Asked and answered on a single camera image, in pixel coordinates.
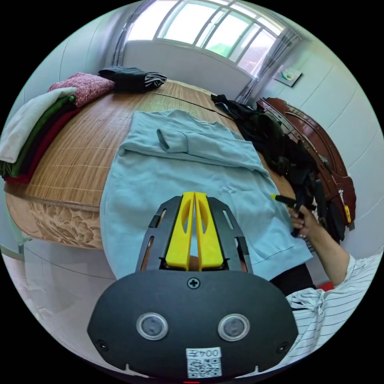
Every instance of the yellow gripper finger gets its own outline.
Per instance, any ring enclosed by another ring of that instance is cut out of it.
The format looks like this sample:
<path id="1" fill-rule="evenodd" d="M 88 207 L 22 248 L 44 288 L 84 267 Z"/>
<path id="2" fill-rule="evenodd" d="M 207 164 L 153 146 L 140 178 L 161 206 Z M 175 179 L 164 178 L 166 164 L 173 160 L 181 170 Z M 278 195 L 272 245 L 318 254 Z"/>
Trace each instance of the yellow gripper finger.
<path id="1" fill-rule="evenodd" d="M 195 210 L 199 269 L 221 267 L 224 259 L 205 193 L 195 193 Z"/>
<path id="2" fill-rule="evenodd" d="M 165 257 L 165 262 L 169 267 L 182 268 L 188 271 L 192 238 L 193 205 L 194 192 L 183 193 L 175 227 Z M 187 220 L 187 229 L 184 231 L 184 225 Z"/>

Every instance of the sticker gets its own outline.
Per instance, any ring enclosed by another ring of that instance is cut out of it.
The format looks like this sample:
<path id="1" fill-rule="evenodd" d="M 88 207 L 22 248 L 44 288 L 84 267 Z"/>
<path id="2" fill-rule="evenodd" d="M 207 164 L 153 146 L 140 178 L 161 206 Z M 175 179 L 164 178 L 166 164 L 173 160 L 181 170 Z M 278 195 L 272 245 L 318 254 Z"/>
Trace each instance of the sticker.
<path id="1" fill-rule="evenodd" d="M 188 378 L 209 378 L 222 375 L 221 349 L 186 348 Z"/>

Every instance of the curtain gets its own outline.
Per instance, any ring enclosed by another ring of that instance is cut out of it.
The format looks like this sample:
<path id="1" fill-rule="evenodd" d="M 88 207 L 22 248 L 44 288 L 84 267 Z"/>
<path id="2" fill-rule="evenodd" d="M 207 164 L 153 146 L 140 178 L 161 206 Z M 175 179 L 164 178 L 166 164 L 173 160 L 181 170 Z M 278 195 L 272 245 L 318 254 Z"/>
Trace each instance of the curtain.
<path id="1" fill-rule="evenodd" d="M 292 29 L 286 27 L 273 43 L 260 67 L 258 74 L 243 88 L 237 96 L 236 101 L 241 104 L 247 104 L 255 91 L 256 85 L 268 70 L 278 62 L 278 60 L 292 49 L 294 44 L 300 40 L 299 35 Z"/>
<path id="2" fill-rule="evenodd" d="M 122 66 L 123 65 L 123 57 L 124 57 L 124 49 L 127 41 L 128 34 L 138 19 L 138 17 L 147 10 L 156 0 L 143 0 L 141 4 L 136 8 L 136 10 L 129 16 L 127 22 L 124 24 L 122 31 L 120 32 L 119 38 L 117 40 L 116 48 L 112 57 L 112 66 Z"/>

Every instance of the qr code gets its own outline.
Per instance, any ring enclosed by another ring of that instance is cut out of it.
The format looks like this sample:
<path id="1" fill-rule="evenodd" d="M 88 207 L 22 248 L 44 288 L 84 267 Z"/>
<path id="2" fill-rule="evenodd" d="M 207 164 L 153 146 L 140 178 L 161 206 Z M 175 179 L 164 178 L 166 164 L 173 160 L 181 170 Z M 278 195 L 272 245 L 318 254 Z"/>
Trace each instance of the qr code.
<path id="1" fill-rule="evenodd" d="M 188 359 L 188 378 L 207 378 L 221 375 L 220 358 Z"/>

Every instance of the dark red wooden cabinet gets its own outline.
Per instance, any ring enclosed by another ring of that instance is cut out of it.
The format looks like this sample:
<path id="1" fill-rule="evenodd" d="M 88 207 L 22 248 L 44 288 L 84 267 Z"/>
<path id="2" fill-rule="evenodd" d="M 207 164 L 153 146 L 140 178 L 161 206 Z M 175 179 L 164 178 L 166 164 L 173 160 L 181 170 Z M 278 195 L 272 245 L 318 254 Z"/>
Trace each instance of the dark red wooden cabinet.
<path id="1" fill-rule="evenodd" d="M 301 140 L 316 160 L 320 170 L 326 200 L 332 200 L 342 212 L 344 224 L 349 226 L 356 218 L 356 194 L 352 179 L 334 142 L 327 132 L 303 111 L 278 98 L 262 98 L 257 101 L 259 108 L 273 114 L 283 130 L 292 140 Z M 329 168 L 321 157 L 328 160 Z"/>

